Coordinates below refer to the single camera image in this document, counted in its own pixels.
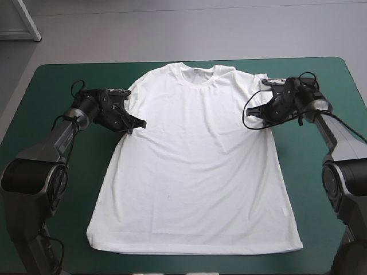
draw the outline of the green table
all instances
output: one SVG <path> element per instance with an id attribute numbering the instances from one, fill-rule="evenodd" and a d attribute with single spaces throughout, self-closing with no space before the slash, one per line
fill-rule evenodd
<path id="1" fill-rule="evenodd" d="M 40 141 L 56 116 L 71 104 L 70 85 L 83 79 L 87 88 L 128 88 L 137 78 L 166 62 L 61 64 L 39 67 L 0 146 L 0 168 L 16 154 Z M 344 61 L 336 57 L 265 60 L 193 61 L 189 66 L 235 66 L 269 77 L 298 76 L 312 71 L 334 113 L 367 135 L 365 105 Z M 318 274 L 331 264 L 344 230 L 336 219 L 321 183 L 321 161 L 327 147 L 316 127 L 296 121 L 273 128 L 284 181 L 304 249 L 260 256 L 132 256 L 89 246 L 85 231 L 112 152 L 121 135 L 90 125 L 78 134 L 70 161 L 70 180 L 56 216 L 48 220 L 51 236 L 65 243 L 64 269 L 71 273 Z M 0 272 L 24 272 L 4 222 L 0 202 Z"/>

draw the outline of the t-shirt neckline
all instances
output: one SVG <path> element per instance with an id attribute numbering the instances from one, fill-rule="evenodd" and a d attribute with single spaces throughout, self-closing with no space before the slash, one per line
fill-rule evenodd
<path id="1" fill-rule="evenodd" d="M 198 70 L 202 70 L 204 72 L 212 72 L 212 76 L 208 80 L 206 80 L 202 83 L 192 83 L 192 82 L 186 80 L 184 78 L 184 76 L 182 75 L 182 70 L 183 69 L 198 69 Z M 189 67 L 186 64 L 184 64 L 183 62 L 176 63 L 175 67 L 174 67 L 174 72 L 176 74 L 176 77 L 177 77 L 178 81 L 183 85 L 187 85 L 187 86 L 191 86 L 191 87 L 205 87 L 205 86 L 208 86 L 208 85 L 212 84 L 214 82 L 214 80 L 216 78 L 218 78 L 219 70 L 220 70 L 220 67 L 218 65 L 214 65 L 209 69 L 203 69 L 203 68 Z"/>

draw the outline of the white fabric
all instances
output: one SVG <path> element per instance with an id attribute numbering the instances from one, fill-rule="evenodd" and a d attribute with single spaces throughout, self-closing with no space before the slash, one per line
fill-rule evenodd
<path id="1" fill-rule="evenodd" d="M 271 130 L 241 122 L 266 77 L 175 63 L 133 83 L 126 110 L 147 127 L 116 146 L 87 230 L 91 246 L 131 254 L 302 248 Z M 271 98 L 260 94 L 250 107 Z"/>

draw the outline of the t-shirt sleeve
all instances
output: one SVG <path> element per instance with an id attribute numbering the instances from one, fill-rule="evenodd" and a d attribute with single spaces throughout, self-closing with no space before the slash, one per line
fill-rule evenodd
<path id="1" fill-rule="evenodd" d="M 146 79 L 149 77 L 149 72 L 135 80 L 133 84 L 129 87 L 129 90 L 131 91 L 131 94 L 128 97 L 128 100 L 124 102 L 125 110 L 131 114 L 132 116 L 138 115 L 138 108 L 137 108 L 137 102 L 140 100 L 142 95 L 142 85 L 146 81 Z"/>
<path id="2" fill-rule="evenodd" d="M 245 100 L 249 100 L 253 94 L 261 90 L 261 80 L 268 79 L 267 74 L 249 74 L 242 71 L 235 72 L 235 83 L 243 93 Z M 271 92 L 259 92 L 253 97 L 248 107 L 255 107 L 267 103 L 272 98 Z"/>

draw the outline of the black cable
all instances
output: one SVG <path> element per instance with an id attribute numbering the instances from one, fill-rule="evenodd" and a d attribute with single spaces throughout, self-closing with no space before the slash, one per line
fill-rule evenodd
<path id="1" fill-rule="evenodd" d="M 45 239 L 50 239 L 52 241 L 57 241 L 61 245 L 61 257 L 60 257 L 60 260 L 58 262 L 59 269 L 61 270 L 63 268 L 64 251 L 65 251 L 65 249 L 64 249 L 64 243 L 63 243 L 62 240 L 60 240 L 58 238 L 46 236 L 45 234 L 43 234 L 42 230 L 44 230 L 43 227 L 40 230 L 40 233 L 39 233 L 40 236 L 44 237 Z"/>
<path id="2" fill-rule="evenodd" d="M 81 92 L 85 87 L 85 81 L 84 80 L 79 79 L 79 80 L 74 81 L 73 84 L 71 84 L 71 88 L 70 88 L 71 96 L 74 97 L 74 98 L 75 98 L 75 95 L 73 94 L 73 88 L 79 82 L 82 83 L 81 88 L 79 89 L 79 92 Z"/>

